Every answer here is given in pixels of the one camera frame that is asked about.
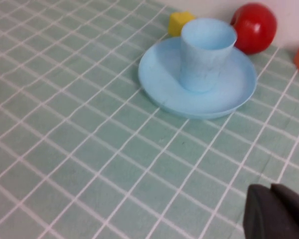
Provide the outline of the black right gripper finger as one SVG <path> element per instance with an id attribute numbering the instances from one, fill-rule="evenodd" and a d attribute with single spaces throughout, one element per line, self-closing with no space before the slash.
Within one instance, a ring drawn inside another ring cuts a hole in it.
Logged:
<path id="1" fill-rule="evenodd" d="M 247 239 L 299 239 L 299 194 L 283 184 L 250 185 L 243 229 Z"/>

